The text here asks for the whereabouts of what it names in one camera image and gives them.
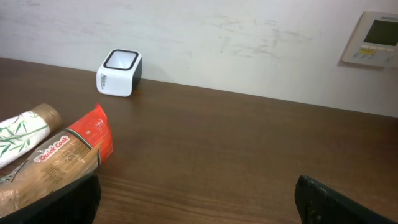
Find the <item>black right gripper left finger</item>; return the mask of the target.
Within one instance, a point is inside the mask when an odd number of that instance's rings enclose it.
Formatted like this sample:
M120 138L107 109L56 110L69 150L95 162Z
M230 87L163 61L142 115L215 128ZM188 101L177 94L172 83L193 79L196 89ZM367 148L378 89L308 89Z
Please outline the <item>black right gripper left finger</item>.
M100 200L99 178L87 174L1 218L1 224L92 224Z

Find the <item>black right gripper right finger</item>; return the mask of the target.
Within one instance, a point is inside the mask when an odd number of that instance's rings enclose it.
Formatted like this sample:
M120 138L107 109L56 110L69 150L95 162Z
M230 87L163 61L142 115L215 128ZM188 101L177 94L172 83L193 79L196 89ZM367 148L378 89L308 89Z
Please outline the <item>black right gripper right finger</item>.
M307 175L294 196L302 224L397 224Z

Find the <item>spaghetti pasta package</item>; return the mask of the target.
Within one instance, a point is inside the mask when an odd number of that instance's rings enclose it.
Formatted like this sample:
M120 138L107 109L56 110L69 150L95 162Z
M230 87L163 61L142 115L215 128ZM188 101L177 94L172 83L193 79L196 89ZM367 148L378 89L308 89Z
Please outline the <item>spaghetti pasta package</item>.
M1 178L1 217L93 172L113 150L108 117L97 104Z

